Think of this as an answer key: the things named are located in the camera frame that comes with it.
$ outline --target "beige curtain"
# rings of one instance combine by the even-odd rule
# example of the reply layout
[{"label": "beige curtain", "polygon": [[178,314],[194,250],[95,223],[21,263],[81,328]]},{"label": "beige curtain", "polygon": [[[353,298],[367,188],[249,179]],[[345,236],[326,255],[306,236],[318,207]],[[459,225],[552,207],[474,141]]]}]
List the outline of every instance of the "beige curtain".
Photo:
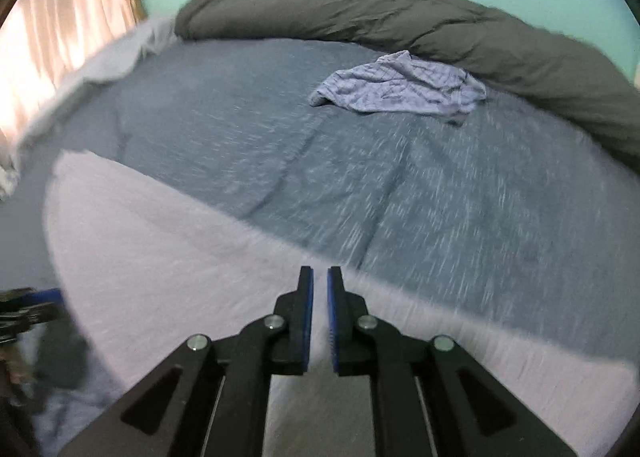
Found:
[{"label": "beige curtain", "polygon": [[133,27],[137,9],[135,0],[18,0],[0,28],[0,146],[67,73]]}]

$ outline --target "triangular cutout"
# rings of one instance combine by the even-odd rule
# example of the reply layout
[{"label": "triangular cutout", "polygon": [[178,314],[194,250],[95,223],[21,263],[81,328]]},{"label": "triangular cutout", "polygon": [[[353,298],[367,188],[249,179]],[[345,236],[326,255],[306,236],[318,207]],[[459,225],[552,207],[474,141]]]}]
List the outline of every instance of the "triangular cutout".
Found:
[{"label": "triangular cutout", "polygon": [[480,432],[485,437],[504,430],[516,422],[515,414],[488,390],[470,371],[458,371],[462,388],[465,389]]},{"label": "triangular cutout", "polygon": [[127,408],[122,414],[122,422],[147,435],[155,434],[178,386],[181,374],[182,370],[178,367],[164,374],[139,400]]}]

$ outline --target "curtain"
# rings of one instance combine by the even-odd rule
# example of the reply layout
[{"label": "curtain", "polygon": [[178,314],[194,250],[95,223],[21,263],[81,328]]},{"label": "curtain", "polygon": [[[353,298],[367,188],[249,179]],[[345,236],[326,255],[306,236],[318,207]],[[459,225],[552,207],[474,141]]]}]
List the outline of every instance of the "curtain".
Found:
[{"label": "curtain", "polygon": [[140,0],[18,0],[0,28],[0,155],[64,76],[136,17]]}]

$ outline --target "bolt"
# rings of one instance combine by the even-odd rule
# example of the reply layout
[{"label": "bolt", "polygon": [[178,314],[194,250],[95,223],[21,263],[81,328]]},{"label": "bolt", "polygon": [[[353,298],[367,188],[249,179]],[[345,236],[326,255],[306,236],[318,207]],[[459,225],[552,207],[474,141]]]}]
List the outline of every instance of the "bolt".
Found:
[{"label": "bolt", "polygon": [[378,318],[376,318],[375,316],[366,314],[358,318],[358,327],[360,327],[361,329],[365,329],[369,331],[371,329],[375,329],[377,326],[378,326]]},{"label": "bolt", "polygon": [[187,347],[192,351],[201,351],[207,345],[209,345],[209,340],[204,334],[194,334],[187,340]]},{"label": "bolt", "polygon": [[453,347],[455,347],[456,344],[448,336],[436,336],[433,341],[433,346],[440,352],[449,352],[450,350],[453,350]]},{"label": "bolt", "polygon": [[264,324],[269,330],[280,329],[284,327],[285,319],[279,314],[270,314],[264,319]]}]

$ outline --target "silver rivet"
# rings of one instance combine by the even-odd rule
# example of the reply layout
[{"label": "silver rivet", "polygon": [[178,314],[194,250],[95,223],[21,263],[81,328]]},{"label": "silver rivet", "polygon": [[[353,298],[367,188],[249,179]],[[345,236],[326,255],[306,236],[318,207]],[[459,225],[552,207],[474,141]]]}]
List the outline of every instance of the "silver rivet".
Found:
[{"label": "silver rivet", "polygon": [[366,314],[364,316],[360,316],[358,318],[358,327],[361,329],[371,330],[375,329],[378,326],[378,318],[372,316],[370,314]]},{"label": "silver rivet", "polygon": [[455,347],[456,344],[448,336],[436,336],[433,341],[433,346],[440,352],[449,352],[450,350],[453,350],[453,347]]},{"label": "silver rivet", "polygon": [[270,314],[264,319],[264,324],[270,330],[280,329],[281,327],[284,327],[285,320],[279,314]]},{"label": "silver rivet", "polygon": [[204,334],[194,334],[187,340],[187,347],[192,351],[201,351],[207,345],[209,345],[209,340]]}]

